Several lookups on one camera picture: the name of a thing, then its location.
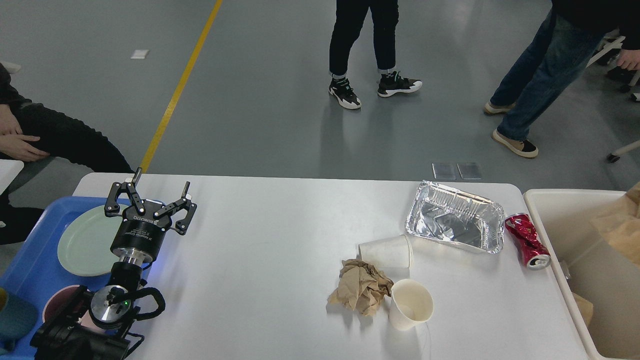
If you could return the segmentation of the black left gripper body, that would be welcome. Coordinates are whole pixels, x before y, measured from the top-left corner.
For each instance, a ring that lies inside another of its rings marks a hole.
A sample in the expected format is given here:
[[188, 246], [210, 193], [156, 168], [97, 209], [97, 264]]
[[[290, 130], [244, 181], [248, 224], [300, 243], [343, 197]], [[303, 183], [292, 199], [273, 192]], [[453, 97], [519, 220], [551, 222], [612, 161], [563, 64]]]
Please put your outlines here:
[[169, 214], [158, 219], [153, 214], [153, 210], [140, 215], [134, 207], [126, 208], [110, 251], [119, 258], [137, 257], [142, 264], [155, 262], [173, 221]]

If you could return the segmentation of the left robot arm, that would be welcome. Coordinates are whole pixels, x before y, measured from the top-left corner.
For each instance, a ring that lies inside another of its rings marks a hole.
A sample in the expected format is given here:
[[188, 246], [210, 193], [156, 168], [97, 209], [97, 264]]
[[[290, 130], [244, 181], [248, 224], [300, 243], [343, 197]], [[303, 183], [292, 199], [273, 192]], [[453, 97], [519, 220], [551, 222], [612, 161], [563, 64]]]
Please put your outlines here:
[[37, 360], [125, 360], [145, 340], [131, 344], [128, 336], [137, 321], [160, 316], [166, 308], [160, 290], [149, 287], [144, 270], [155, 262], [170, 230], [185, 235], [197, 210], [187, 181], [179, 199], [171, 203], [142, 199], [136, 189], [142, 175], [110, 187], [103, 212], [120, 217], [110, 246], [118, 258], [110, 278], [98, 291], [80, 285], [34, 333], [30, 346]]

